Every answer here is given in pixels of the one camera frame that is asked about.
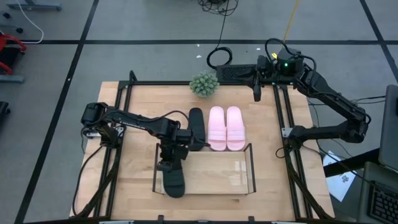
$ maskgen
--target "gray floor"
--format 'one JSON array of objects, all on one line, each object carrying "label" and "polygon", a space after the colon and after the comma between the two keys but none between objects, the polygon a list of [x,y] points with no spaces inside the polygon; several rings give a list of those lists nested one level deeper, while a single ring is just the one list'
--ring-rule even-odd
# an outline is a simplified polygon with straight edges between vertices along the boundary
[{"label": "gray floor", "polygon": [[[93,0],[62,1],[63,10],[26,14],[45,32],[45,40],[79,40]],[[398,2],[366,1],[386,40],[398,40],[395,9]],[[294,1],[241,1],[227,17],[224,39],[282,38]],[[22,39],[38,39],[37,32],[19,11],[0,1],[0,10],[10,12],[23,34],[1,29]],[[99,0],[88,40],[201,40],[217,39],[222,17],[205,13],[195,0],[145,1]],[[359,0],[301,0],[289,39],[376,40]],[[206,56],[215,45],[85,45],[78,61],[60,120],[52,139],[39,183],[25,221],[67,218],[80,168],[80,117],[84,106],[96,101],[103,81],[127,79],[134,70],[139,80],[189,80],[209,70]],[[264,46],[231,44],[233,64],[255,63]],[[293,45],[317,60],[318,71],[349,99],[385,94],[397,84],[379,45]],[[388,46],[398,60],[398,46]],[[280,49],[271,46],[272,51]],[[0,83],[0,101],[8,101],[12,113],[0,129],[0,217],[12,223],[21,204],[52,119],[76,45],[29,45],[15,67],[25,76],[23,85]],[[213,64],[226,55],[218,53]],[[372,116],[366,140],[361,144],[339,141],[357,155],[379,146],[383,104],[363,105]],[[315,111],[311,108],[316,123]],[[320,125],[343,120],[326,106],[318,106]],[[325,150],[348,156],[335,142],[321,141]],[[361,182],[355,180],[343,203],[333,199],[342,219],[356,216]]]}]

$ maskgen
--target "wooden tabletop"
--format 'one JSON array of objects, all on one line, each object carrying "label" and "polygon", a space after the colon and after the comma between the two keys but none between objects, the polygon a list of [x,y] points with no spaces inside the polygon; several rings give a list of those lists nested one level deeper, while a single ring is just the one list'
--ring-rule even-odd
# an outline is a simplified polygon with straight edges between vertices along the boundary
[{"label": "wooden tabletop", "polygon": [[[98,101],[114,105],[117,87],[118,82],[103,82]],[[291,88],[289,95],[295,124],[311,127],[306,97]],[[285,125],[288,126],[282,91],[280,96]],[[153,193],[155,145],[159,140],[143,130],[128,128],[119,166],[113,220],[156,220],[158,215],[164,215],[165,220],[231,221],[248,220],[248,216],[254,216],[256,221],[294,220],[286,164],[284,159],[275,156],[275,151],[282,147],[282,141],[271,86],[262,89],[260,102],[254,102],[252,90],[246,86],[220,86],[215,95],[207,99],[193,95],[189,86],[133,86],[129,112],[151,118],[172,110],[188,114],[191,108],[199,107],[207,126],[208,114],[213,106],[221,106],[225,111],[230,106],[241,109],[246,138],[252,143],[257,192],[249,195],[184,195],[182,198]],[[179,120],[182,128],[187,127],[182,115],[171,114],[169,118]],[[99,138],[88,141],[84,160],[98,148],[99,143]],[[318,150],[315,141],[307,141],[304,145]],[[82,210],[98,188],[104,152],[103,149],[95,155],[83,171],[76,198],[77,211]],[[320,156],[305,148],[302,148],[301,154],[309,191],[325,211],[334,216]],[[297,192],[304,217],[302,194],[299,189]],[[104,214],[107,198],[108,191],[104,193],[101,215]]]}]

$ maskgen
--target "green succulent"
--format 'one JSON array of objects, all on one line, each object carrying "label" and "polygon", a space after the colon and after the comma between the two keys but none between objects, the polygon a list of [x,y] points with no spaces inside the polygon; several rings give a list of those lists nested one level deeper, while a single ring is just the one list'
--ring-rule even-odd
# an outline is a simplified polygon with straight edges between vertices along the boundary
[{"label": "green succulent", "polygon": [[219,85],[216,75],[207,71],[200,72],[199,75],[194,75],[192,81],[189,83],[192,92],[199,97],[213,95]]}]

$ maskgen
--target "pink slide sandal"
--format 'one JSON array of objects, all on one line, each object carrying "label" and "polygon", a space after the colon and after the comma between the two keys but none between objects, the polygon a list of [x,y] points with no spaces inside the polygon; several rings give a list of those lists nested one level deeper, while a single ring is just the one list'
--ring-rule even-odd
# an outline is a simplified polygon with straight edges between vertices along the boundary
[{"label": "pink slide sandal", "polygon": [[231,151],[243,149],[246,143],[246,135],[241,110],[236,106],[232,106],[226,111],[226,129],[228,149]]},{"label": "pink slide sandal", "polygon": [[207,142],[211,145],[212,150],[224,151],[226,149],[226,128],[224,110],[221,107],[211,108],[207,129]]}]

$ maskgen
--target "black slipper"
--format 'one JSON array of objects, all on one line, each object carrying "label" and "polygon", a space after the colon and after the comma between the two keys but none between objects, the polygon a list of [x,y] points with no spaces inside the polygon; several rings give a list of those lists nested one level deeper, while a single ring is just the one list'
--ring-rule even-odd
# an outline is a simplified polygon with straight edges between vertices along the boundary
[{"label": "black slipper", "polygon": [[199,151],[205,146],[206,132],[205,132],[205,122],[203,120],[203,113],[199,108],[192,108],[189,111],[189,125],[188,128],[193,130],[196,139],[202,142],[198,142],[196,139],[193,140],[191,146],[189,146],[190,151]]},{"label": "black slipper", "polygon": [[171,171],[163,171],[163,187],[168,196],[180,198],[185,194],[185,181],[181,161],[176,162],[173,166],[175,168]]}]

